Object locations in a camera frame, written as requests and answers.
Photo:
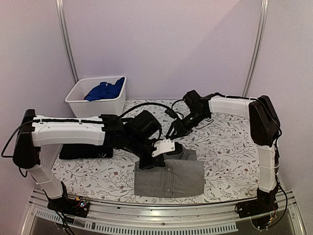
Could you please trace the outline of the grey garment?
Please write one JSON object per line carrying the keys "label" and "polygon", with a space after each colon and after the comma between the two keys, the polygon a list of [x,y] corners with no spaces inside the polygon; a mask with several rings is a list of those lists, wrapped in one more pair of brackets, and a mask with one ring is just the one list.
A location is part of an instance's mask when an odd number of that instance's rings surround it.
{"label": "grey garment", "polygon": [[142,170],[134,167],[134,194],[145,197],[180,198],[204,193],[204,162],[197,153],[184,149],[175,155],[164,154],[165,167]]}

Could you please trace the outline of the black t-shirt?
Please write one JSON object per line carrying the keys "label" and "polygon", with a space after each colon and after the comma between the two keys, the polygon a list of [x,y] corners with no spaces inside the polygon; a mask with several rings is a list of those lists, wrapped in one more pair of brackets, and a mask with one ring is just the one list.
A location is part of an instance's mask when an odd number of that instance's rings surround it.
{"label": "black t-shirt", "polygon": [[113,148],[91,144],[64,144],[59,153],[61,160],[106,159],[113,157]]}

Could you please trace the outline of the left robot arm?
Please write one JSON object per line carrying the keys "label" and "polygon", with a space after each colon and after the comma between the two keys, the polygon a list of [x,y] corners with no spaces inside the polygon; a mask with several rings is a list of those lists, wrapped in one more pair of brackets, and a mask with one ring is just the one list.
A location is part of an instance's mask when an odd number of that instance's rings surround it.
{"label": "left robot arm", "polygon": [[66,188],[51,169],[41,164],[42,146],[87,144],[122,149],[139,157],[141,169],[149,169],[162,166],[162,155],[175,149],[172,140],[150,138],[160,130],[160,123],[148,111],[134,118],[117,115],[55,118],[36,115],[33,109],[28,109],[11,135],[16,142],[10,157],[17,167],[27,170],[61,212],[69,212],[73,203],[66,197]]}

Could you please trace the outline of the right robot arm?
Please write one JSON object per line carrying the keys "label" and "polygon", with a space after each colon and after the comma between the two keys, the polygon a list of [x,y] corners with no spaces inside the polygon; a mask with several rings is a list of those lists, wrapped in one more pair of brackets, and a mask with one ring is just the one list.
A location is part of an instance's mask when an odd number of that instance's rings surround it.
{"label": "right robot arm", "polygon": [[278,192],[278,139],[282,135],[280,121],[270,98],[266,95],[247,98],[220,93],[201,97],[191,90],[182,100],[190,113],[184,118],[173,115],[174,121],[166,134],[166,138],[171,140],[189,135],[193,128],[212,114],[235,115],[249,120],[250,136],[257,145],[260,162],[260,183],[253,209],[256,213],[264,213],[271,207]]}

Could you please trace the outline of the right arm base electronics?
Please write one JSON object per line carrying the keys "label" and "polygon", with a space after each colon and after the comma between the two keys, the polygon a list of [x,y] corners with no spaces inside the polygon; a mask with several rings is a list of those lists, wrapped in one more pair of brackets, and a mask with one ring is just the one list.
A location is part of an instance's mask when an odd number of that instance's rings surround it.
{"label": "right arm base electronics", "polygon": [[255,199],[237,203],[234,210],[240,218],[255,216],[255,218],[251,219],[254,228],[266,230],[276,217],[277,209],[278,204],[275,200],[273,203],[266,204],[265,202]]}

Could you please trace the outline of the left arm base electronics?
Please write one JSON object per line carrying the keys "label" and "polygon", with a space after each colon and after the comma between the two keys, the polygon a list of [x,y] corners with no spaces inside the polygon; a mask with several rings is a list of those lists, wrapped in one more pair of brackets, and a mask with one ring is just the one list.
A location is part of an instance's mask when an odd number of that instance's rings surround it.
{"label": "left arm base electronics", "polygon": [[61,197],[57,199],[48,199],[48,206],[50,210],[62,214],[73,215],[77,217],[87,218],[90,208],[90,201],[88,199],[70,199]]}

